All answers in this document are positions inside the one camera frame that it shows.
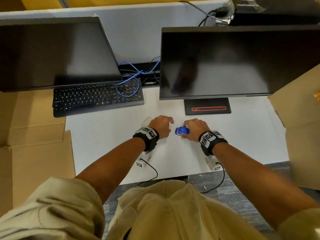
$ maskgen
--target computer monitor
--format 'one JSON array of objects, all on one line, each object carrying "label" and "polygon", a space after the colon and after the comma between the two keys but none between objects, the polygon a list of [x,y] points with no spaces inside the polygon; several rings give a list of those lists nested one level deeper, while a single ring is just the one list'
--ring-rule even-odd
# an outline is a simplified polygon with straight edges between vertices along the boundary
[{"label": "computer monitor", "polygon": [[0,91],[123,81],[98,17],[0,21]]},{"label": "computer monitor", "polygon": [[270,95],[320,63],[319,41],[320,25],[162,28],[160,100]]}]

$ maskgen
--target floor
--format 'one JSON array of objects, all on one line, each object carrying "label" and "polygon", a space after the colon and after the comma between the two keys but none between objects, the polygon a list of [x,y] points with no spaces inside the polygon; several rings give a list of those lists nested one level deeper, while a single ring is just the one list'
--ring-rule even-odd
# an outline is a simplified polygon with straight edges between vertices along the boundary
[{"label": "floor", "polygon": [[[266,166],[290,179],[289,162],[272,163],[267,164]],[[208,172],[190,175],[188,182],[192,182],[199,191],[205,192],[211,188],[216,187],[222,181],[222,178],[222,171]],[[106,228],[103,239],[108,233],[109,223],[115,214],[118,205],[118,198],[122,196],[122,194],[128,189],[134,187],[136,184],[137,183],[119,185],[103,205],[106,216]],[[319,192],[306,188],[303,188],[303,190],[307,194],[311,195],[316,201],[320,202]],[[273,231],[269,224],[259,214],[257,209],[234,185],[227,174],[225,175],[223,183],[217,189],[212,190],[205,195],[228,205],[232,210],[240,214],[243,218],[247,219],[248,222],[257,230],[261,232]]]}]

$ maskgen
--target space bar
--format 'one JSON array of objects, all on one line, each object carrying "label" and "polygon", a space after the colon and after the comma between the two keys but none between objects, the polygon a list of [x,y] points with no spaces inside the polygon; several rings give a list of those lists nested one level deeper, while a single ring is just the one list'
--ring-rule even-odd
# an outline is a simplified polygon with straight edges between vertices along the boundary
[{"label": "space bar", "polygon": [[96,107],[96,103],[91,103],[91,104],[79,104],[74,106],[75,109],[84,109],[84,108],[90,108],[90,107]]}]

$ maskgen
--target beige shirt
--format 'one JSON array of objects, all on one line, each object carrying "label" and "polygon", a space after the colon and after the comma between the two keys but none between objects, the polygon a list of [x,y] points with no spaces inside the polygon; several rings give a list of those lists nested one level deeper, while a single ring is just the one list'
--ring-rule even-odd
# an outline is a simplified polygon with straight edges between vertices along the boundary
[{"label": "beige shirt", "polygon": [[[96,191],[79,179],[50,178],[20,207],[0,218],[0,239],[99,239],[105,226]],[[289,217],[283,239],[320,239],[320,209]],[[132,188],[119,198],[106,239],[265,239],[224,204],[182,181]]]}]

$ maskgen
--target keyboard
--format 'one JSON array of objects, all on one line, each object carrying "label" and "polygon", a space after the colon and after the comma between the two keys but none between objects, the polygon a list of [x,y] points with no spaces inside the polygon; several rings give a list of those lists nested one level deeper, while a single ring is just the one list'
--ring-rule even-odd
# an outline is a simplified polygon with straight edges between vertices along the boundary
[{"label": "keyboard", "polygon": [[54,89],[53,91],[53,116],[64,117],[102,111],[107,109],[117,109],[129,106],[144,104],[143,93],[135,79],[131,79],[124,84],[118,85],[116,91],[115,85],[100,84],[83,87]]}]

